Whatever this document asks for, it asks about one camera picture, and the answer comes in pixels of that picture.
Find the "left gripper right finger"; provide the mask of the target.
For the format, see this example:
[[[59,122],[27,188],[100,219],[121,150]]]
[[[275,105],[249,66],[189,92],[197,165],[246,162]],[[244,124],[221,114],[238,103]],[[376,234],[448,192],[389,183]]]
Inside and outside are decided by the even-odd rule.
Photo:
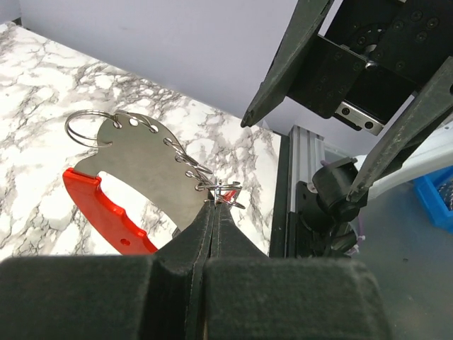
[[[377,281],[352,259],[272,259],[207,202],[194,264],[192,339],[391,339]]]

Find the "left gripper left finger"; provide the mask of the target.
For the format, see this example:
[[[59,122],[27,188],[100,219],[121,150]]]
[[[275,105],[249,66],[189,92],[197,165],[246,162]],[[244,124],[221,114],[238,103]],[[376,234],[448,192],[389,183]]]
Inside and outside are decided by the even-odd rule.
[[[206,339],[202,268],[215,208],[152,255],[1,262],[2,339]]]

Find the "steel key organizer red handle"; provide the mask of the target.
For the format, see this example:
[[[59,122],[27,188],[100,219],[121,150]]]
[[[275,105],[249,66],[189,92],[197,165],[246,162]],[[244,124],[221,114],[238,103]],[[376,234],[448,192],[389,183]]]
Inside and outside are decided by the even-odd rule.
[[[75,142],[97,152],[68,168],[62,175],[67,193],[97,232],[122,255],[147,255],[157,251],[146,232],[136,226],[125,209],[101,189],[99,173],[121,180],[150,200],[180,231],[195,219],[204,202],[221,192],[236,191],[238,181],[223,183],[212,170],[192,158],[178,138],[159,121],[117,110],[108,113],[86,109],[72,113],[65,132]]]

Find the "red key tag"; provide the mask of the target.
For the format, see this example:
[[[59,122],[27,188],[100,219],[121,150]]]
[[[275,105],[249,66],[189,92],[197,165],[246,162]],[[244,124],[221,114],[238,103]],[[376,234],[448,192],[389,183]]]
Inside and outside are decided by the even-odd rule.
[[[233,202],[236,201],[235,195],[236,191],[221,192],[220,195],[217,197],[217,202],[232,204]]]

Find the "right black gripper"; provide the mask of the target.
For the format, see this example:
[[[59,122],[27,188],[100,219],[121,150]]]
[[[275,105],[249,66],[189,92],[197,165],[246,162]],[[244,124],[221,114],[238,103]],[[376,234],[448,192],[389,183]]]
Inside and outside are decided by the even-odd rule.
[[[318,36],[332,5],[297,2],[241,127],[287,96],[322,118],[378,135],[423,88],[366,156],[347,196],[356,203],[452,113],[452,2],[344,1]]]

